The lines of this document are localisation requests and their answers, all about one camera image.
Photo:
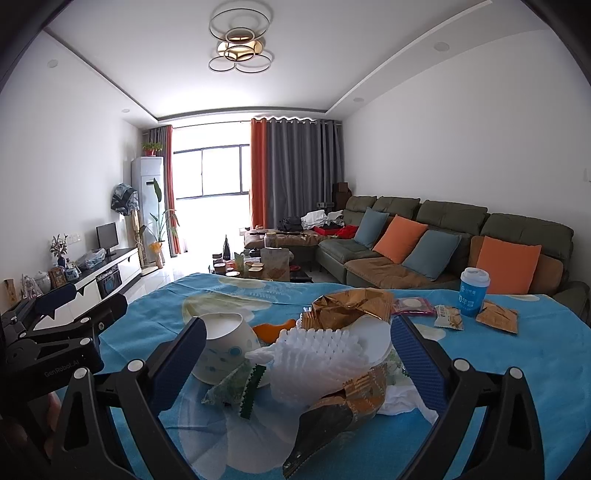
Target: blue tablecloth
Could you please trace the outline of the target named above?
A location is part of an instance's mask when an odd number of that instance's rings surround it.
[[[303,307],[339,284],[290,284],[236,280],[194,274],[170,283],[129,305],[127,314],[101,335],[104,371],[121,369],[134,358],[148,358],[171,340],[193,315],[238,312],[251,325],[280,324],[298,318]],[[421,296],[454,305],[450,290],[393,290],[397,297]],[[520,367],[530,385],[544,442],[547,479],[556,479],[591,430],[591,329],[570,310],[546,296],[489,296],[519,311],[519,333],[511,335],[464,318],[462,332],[433,328],[451,358],[468,359],[481,371],[504,373]],[[433,327],[434,318],[415,318]],[[242,420],[231,408],[201,404],[208,385],[191,376],[173,408],[160,419],[179,451],[205,480],[278,480],[298,428],[297,413],[278,404],[268,387],[258,390],[254,414]],[[479,408],[446,478],[458,476],[482,421]],[[135,473],[147,471],[120,411],[117,428]],[[431,425],[418,410],[393,417],[378,415],[354,432],[341,434],[308,460],[294,479],[394,479],[427,436]]]

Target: blue cup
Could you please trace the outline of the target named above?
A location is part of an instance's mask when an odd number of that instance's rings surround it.
[[[482,309],[482,302],[486,296],[486,290],[491,284],[488,272],[480,268],[467,268],[462,272],[460,284],[460,312],[462,315],[475,317]]]

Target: computer monitor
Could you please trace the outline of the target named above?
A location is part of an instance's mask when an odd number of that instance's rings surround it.
[[[111,253],[110,248],[119,245],[117,238],[117,227],[114,223],[107,223],[96,227],[96,236],[99,238],[99,247],[106,250],[106,256],[115,255]]]

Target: ceiling light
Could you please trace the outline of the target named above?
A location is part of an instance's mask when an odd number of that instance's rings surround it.
[[[214,72],[238,70],[261,73],[271,66],[272,55],[264,50],[262,36],[271,25],[269,17],[253,8],[232,8],[213,16],[209,32],[219,40],[217,56],[209,61]]]
[[[435,43],[433,48],[435,48],[435,50],[437,50],[437,51],[448,51],[449,45],[447,43],[445,43],[444,41],[439,41],[439,42]]]

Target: silver bolt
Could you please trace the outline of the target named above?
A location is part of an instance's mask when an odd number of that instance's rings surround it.
[[[453,366],[456,367],[460,372],[467,372],[470,370],[470,364],[463,358],[454,360]]]
[[[511,369],[509,370],[509,375],[513,378],[516,378],[517,380],[523,378],[523,372],[517,367],[511,367]]]
[[[129,370],[130,372],[137,372],[141,370],[143,366],[144,362],[142,362],[141,360],[132,360],[127,364],[127,370]]]
[[[74,372],[74,378],[77,380],[84,378],[85,375],[86,375],[86,368],[84,368],[84,367],[77,368],[76,371]]]

